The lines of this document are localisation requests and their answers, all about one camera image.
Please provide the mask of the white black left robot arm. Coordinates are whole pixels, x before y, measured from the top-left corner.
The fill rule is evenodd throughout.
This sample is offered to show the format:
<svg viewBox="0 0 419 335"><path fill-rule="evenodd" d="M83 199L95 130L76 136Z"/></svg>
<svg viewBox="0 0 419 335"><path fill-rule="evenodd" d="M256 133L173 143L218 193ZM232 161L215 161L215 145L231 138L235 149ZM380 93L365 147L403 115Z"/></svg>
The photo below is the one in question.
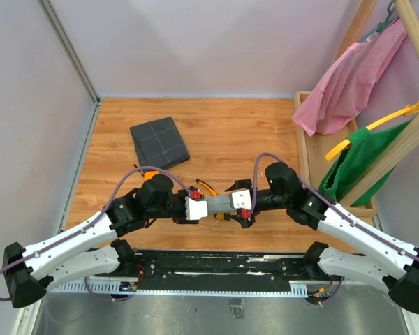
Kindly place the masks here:
<svg viewBox="0 0 419 335"><path fill-rule="evenodd" d="M135 269L135 258L126 252L110 249L111 263L88 254L88 250L107 241L147 227L158 218L182 218L186 200L199 198L197 190L183 187L173 193L172 179L157 174L125 196L112 196L104 208L87 221L45 241L28 246L15 242L3 255L3 277L8 301L13 308L23 308L42 299L50 286L82 277L67 263L84 258L98 272L116 271L128 276Z"/></svg>

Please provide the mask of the orange black pliers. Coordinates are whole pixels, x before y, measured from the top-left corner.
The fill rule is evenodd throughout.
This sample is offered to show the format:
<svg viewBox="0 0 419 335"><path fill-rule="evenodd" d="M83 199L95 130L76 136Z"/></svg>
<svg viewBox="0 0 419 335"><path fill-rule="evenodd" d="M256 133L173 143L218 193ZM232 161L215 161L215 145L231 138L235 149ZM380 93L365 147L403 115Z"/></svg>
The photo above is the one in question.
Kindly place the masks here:
<svg viewBox="0 0 419 335"><path fill-rule="evenodd" d="M201 179L195 179L196 183L207 189L212 196L218 195L218 193L205 181Z"/></svg>

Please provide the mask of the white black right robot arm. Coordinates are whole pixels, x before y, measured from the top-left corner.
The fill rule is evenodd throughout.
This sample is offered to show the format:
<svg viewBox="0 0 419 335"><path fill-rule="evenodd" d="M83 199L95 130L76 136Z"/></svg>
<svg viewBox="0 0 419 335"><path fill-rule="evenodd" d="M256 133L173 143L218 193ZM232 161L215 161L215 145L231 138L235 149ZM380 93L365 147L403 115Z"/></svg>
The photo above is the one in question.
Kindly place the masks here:
<svg viewBox="0 0 419 335"><path fill-rule="evenodd" d="M419 246L396 239L365 223L339 203L311 189L284 162L267 166L269 187L259 190L250 179L234 182L230 191L243 190L239 197L251 210L240 213L240 223L249 227L262 211L284 209L300 225L342 240L360 252L352 255L316 242L302 262L304 274L350 278L372 285L388 294L405 310L419 314Z"/></svg>

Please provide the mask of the grey plastic tool case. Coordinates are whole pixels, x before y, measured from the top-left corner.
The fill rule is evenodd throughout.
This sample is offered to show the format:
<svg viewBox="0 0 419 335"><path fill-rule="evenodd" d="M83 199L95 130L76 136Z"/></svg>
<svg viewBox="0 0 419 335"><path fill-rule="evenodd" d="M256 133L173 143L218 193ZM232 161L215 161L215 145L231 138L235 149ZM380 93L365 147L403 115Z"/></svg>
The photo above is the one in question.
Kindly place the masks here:
<svg viewBox="0 0 419 335"><path fill-rule="evenodd" d="M230 213L235 209L230 195L205 196L208 214Z"/></svg>

